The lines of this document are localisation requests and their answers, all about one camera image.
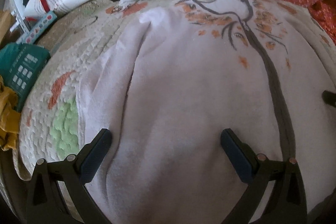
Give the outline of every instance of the mustard yellow cloth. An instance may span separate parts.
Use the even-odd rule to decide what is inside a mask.
[[[17,94],[4,85],[0,75],[0,146],[3,151],[16,149],[21,117],[20,113],[13,110],[17,101]]]

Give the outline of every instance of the green patch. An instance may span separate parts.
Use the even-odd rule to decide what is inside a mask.
[[[69,154],[78,154],[78,111],[75,99],[58,108],[50,135],[60,160],[64,160]]]

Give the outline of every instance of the white blanket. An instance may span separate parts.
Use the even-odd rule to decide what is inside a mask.
[[[308,211],[332,193],[336,109],[321,94],[336,92],[334,61],[320,30],[255,2],[152,9],[83,75],[79,132],[114,137],[87,189],[113,224],[221,223],[246,189],[220,146],[225,128],[271,160],[295,156]]]

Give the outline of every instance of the metal rivet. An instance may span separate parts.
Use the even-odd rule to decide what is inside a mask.
[[[258,158],[258,160],[260,160],[260,161],[265,161],[265,160],[267,159],[266,155],[264,155],[264,154],[258,154],[258,155],[257,155],[257,158]]]
[[[41,165],[42,163],[44,163],[44,159],[38,159],[36,162],[37,165]]]
[[[289,162],[290,162],[291,164],[297,164],[297,160],[296,160],[296,158],[290,158],[290,159],[289,159]]]
[[[76,158],[76,155],[71,154],[71,155],[67,156],[67,161],[73,161],[73,160],[75,160],[75,158]]]

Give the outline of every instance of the green package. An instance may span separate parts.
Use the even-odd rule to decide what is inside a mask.
[[[1,50],[0,73],[5,86],[17,93],[19,100],[15,110],[21,112],[31,88],[50,59],[50,54],[45,48],[36,45],[13,44],[15,43]]]

